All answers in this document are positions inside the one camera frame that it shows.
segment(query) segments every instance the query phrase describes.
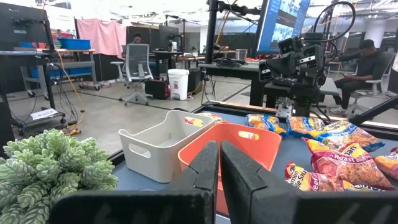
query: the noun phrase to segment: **screen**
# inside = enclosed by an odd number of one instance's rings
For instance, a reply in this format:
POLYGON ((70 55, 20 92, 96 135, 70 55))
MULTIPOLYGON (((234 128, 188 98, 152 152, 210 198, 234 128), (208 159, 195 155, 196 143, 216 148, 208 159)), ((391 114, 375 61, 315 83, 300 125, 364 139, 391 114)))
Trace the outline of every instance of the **screen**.
POLYGON ((310 0, 265 0, 257 52, 278 52, 281 40, 300 35, 310 0))

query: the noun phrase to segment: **white office chair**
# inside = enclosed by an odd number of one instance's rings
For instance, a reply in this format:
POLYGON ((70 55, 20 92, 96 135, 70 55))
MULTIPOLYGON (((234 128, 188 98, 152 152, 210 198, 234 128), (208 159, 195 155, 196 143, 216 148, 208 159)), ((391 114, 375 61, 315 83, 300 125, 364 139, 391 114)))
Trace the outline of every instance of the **white office chair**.
MULTIPOLYGON (((141 83, 153 79, 153 76, 150 72, 149 68, 149 45, 148 44, 128 44, 126 47, 126 60, 125 60, 125 69, 126 72, 123 73, 121 65, 123 62, 111 62, 111 64, 118 66, 119 77, 121 80, 126 82, 126 85, 129 84, 138 84, 134 89, 134 93, 131 95, 127 95, 128 97, 124 100, 124 105, 127 106, 127 103, 131 99, 135 99, 135 101, 139 101, 139 99, 143 100, 145 105, 148 105, 147 97, 152 97, 150 94, 140 93, 137 89, 141 88, 141 83)), ((123 101, 123 98, 126 96, 121 96, 119 101, 123 101)))
POLYGON ((392 64, 394 63, 396 53, 394 52, 383 52, 384 62, 385 62, 385 70, 384 74, 379 80, 368 80, 365 81, 366 83, 371 83, 372 88, 370 89, 363 89, 363 90, 356 90, 354 93, 351 94, 351 97, 355 99, 354 103, 349 105, 347 111, 345 112, 346 116, 354 115, 356 110, 365 112, 370 108, 365 106, 361 106, 358 104, 358 100, 364 97, 373 97, 373 96, 381 96, 387 92, 388 81, 390 79, 390 73, 392 64))

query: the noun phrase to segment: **pink cloth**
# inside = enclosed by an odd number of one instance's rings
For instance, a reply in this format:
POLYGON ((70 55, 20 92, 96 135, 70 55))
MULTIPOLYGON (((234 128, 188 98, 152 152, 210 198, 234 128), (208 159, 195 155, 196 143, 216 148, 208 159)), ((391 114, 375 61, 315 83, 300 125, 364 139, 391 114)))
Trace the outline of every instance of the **pink cloth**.
POLYGON ((89 39, 94 54, 116 55, 122 58, 122 45, 126 44, 126 27, 99 19, 78 19, 77 28, 81 39, 89 39))

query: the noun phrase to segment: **orange plastic bin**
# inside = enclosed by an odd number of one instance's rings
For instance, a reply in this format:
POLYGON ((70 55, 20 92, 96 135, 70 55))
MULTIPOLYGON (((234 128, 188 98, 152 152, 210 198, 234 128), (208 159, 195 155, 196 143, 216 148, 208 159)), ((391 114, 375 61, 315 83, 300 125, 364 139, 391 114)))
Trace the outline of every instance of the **orange plastic bin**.
MULTIPOLYGON (((239 124, 216 124, 178 152, 181 168, 185 169, 211 140, 217 141, 218 148, 221 141, 229 141, 265 169, 271 170, 282 137, 271 131, 239 124)), ((217 212, 228 215, 220 170, 218 170, 217 212)))

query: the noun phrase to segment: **gray floor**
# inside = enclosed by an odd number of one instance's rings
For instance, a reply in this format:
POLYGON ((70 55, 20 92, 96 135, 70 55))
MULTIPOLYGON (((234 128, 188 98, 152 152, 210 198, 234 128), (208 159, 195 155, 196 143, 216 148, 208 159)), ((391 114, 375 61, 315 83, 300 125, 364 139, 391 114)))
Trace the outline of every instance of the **gray floor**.
MULTIPOLYGON (((216 100, 227 101, 241 104, 249 104, 249 97, 242 93, 250 91, 250 81, 238 78, 218 77, 216 81, 215 93, 216 100)), ((69 84, 63 85, 67 96, 74 104, 78 111, 81 110, 80 103, 72 87, 69 84)), ((64 111, 61 107, 58 90, 53 88, 55 92, 55 104, 59 111, 64 111)), ((132 89, 127 89, 122 83, 113 83, 111 88, 104 88, 100 91, 80 90, 79 96, 83 102, 85 112, 79 114, 84 116, 78 129, 81 134, 76 135, 78 139, 94 137, 97 139, 100 147, 108 150, 110 154, 121 149, 121 143, 118 135, 120 129, 126 129, 130 133, 138 133, 155 124, 163 121, 168 110, 174 108, 182 108, 185 110, 194 110, 201 105, 201 94, 195 95, 193 100, 150 100, 150 106, 144 106, 136 103, 129 103, 127 107, 118 99, 122 95, 131 94, 132 89)), ((208 82, 207 93, 211 93, 210 84, 208 82)), ((207 94, 209 100, 214 100, 212 94, 207 94)), ((388 97, 368 98, 359 101, 363 106, 375 106, 388 97)), ((49 107, 49 102, 44 100, 40 91, 38 97, 29 98, 27 92, 12 93, 9 95, 10 107, 12 112, 18 119, 25 120, 26 123, 31 122, 29 117, 30 111, 35 105, 34 112, 40 110, 41 107, 49 107)), ((332 105, 333 98, 327 96, 326 105, 332 105)), ((398 124, 398 111, 389 110, 374 118, 373 121, 381 123, 398 124)), ((52 118, 46 121, 29 124, 31 134, 37 134, 37 130, 43 130, 60 125, 60 118, 52 118)))

